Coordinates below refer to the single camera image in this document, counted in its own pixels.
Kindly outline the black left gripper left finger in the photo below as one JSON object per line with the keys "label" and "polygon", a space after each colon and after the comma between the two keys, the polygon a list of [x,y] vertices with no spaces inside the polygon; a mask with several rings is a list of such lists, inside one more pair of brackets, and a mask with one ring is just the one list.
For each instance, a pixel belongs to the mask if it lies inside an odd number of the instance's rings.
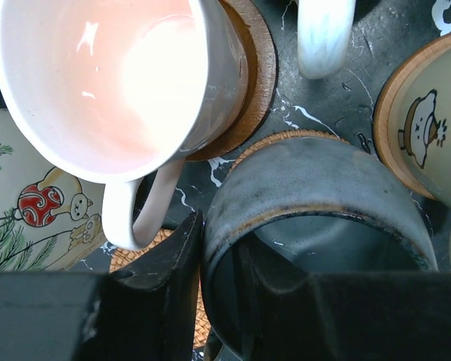
{"label": "black left gripper left finger", "polygon": [[191,359],[202,233],[203,214],[192,212],[164,241],[101,277],[72,359]]}

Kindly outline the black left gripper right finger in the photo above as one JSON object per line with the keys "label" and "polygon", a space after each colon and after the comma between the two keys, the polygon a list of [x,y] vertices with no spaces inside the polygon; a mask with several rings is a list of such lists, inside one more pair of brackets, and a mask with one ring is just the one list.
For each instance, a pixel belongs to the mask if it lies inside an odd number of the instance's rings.
{"label": "black left gripper right finger", "polygon": [[451,360],[451,273],[307,273],[237,248],[245,360]]}

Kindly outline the green floral mug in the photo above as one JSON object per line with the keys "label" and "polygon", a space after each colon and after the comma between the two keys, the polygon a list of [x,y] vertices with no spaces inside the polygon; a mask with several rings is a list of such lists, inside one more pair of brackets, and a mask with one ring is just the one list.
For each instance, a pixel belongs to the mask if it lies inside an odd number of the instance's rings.
{"label": "green floral mug", "polygon": [[0,272],[65,270],[106,243],[103,194],[49,163],[0,109]]}

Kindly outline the grey blue mug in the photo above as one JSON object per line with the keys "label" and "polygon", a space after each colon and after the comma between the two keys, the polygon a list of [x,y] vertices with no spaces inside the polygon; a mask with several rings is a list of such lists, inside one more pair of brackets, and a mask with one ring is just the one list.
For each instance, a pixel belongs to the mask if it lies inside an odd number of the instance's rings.
{"label": "grey blue mug", "polygon": [[235,355],[242,340],[233,253],[248,238],[306,272],[437,270],[409,192],[373,156],[327,138],[263,147],[227,175],[205,217],[205,310]]}

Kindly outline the yellow mug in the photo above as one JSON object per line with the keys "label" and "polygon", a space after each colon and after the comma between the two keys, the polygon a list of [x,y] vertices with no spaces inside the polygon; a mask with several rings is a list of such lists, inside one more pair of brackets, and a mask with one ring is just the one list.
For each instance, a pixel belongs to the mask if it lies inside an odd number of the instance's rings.
{"label": "yellow mug", "polygon": [[451,208],[451,49],[412,72],[394,98],[389,124],[396,156]]}

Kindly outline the pink mug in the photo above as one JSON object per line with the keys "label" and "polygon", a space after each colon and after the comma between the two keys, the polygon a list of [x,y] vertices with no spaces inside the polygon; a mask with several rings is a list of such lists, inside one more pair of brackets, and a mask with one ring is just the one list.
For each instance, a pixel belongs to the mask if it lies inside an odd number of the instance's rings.
{"label": "pink mug", "polygon": [[188,155],[233,124],[244,47],[218,1],[0,1],[0,90],[60,169],[104,184],[108,241],[159,231]]}

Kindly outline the white speckled mug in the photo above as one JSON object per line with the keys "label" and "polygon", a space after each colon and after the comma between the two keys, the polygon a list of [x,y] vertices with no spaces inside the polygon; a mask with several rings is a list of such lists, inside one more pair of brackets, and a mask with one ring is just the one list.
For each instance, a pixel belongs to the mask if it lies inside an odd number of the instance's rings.
{"label": "white speckled mug", "polygon": [[345,63],[352,34],[355,0],[298,2],[298,70],[321,79]]}

